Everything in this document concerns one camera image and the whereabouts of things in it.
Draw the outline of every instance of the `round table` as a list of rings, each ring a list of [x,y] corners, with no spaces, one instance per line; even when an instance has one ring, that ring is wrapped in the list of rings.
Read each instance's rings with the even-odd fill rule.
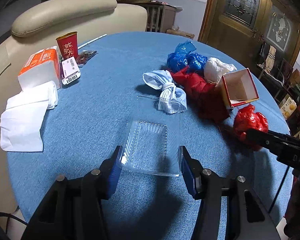
[[[16,199],[29,221],[58,174],[68,179],[98,168],[123,141],[126,121],[137,95],[160,91],[144,84],[142,74],[162,69],[169,53],[188,40],[164,33],[129,32],[108,35],[83,49],[97,50],[81,68],[81,78],[58,90],[59,104],[47,110],[42,124],[43,152],[8,152],[10,178]],[[193,41],[196,52],[244,67],[224,53]],[[253,77],[260,100],[253,102],[269,129],[289,133],[277,104]],[[238,109],[225,122],[233,125]],[[202,121],[188,108],[182,113],[182,145],[204,168],[219,176],[244,176],[266,209],[278,190],[286,166],[262,149],[251,152],[212,121]],[[292,185],[288,173],[271,216],[277,224],[284,215]],[[161,177],[122,171],[117,190],[103,211],[111,239],[190,239],[200,201],[188,194],[182,176]],[[226,200],[222,201],[219,239],[225,234]]]

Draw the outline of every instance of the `screw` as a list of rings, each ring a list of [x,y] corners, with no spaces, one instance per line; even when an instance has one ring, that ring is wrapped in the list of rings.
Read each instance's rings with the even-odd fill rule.
[[[238,177],[237,177],[237,180],[238,180],[239,182],[245,182],[245,181],[246,181],[246,178],[245,178],[244,176],[238,176]]]
[[[56,181],[63,181],[65,179],[65,176],[63,174],[60,174],[56,177]]]
[[[100,171],[99,169],[94,169],[94,170],[91,171],[91,174],[92,174],[92,175],[99,175],[100,172],[101,172],[101,171]]]
[[[209,175],[211,175],[211,170],[209,170],[209,169],[204,169],[203,171],[202,171],[202,173],[204,174],[204,175],[207,175],[207,176],[209,176]]]

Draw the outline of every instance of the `tissue box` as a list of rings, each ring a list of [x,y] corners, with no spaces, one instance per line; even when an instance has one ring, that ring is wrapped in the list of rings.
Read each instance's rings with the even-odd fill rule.
[[[60,65],[57,46],[46,48],[32,54],[18,75],[22,90],[54,81],[60,88]]]
[[[259,99],[248,68],[224,74],[216,86],[227,109],[242,106]]]

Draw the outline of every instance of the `stained glass window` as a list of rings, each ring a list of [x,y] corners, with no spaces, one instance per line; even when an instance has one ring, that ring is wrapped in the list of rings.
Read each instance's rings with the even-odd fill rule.
[[[276,6],[272,5],[266,39],[277,49],[285,51],[293,23]]]
[[[226,0],[224,13],[250,28],[256,20],[260,0]]]

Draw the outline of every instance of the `blue plastic bag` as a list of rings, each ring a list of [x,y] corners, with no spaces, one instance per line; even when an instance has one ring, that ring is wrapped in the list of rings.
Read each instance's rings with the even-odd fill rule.
[[[199,53],[191,53],[187,56],[188,65],[191,72],[203,70],[208,58]]]
[[[167,58],[168,68],[172,72],[178,72],[189,65],[189,71],[194,72],[203,70],[208,58],[199,53],[192,53],[197,48],[191,41],[179,43],[173,53],[170,53]]]
[[[167,58],[168,68],[172,72],[178,72],[188,65],[187,55],[195,51],[197,48],[191,41],[179,43],[173,53],[170,53]]]

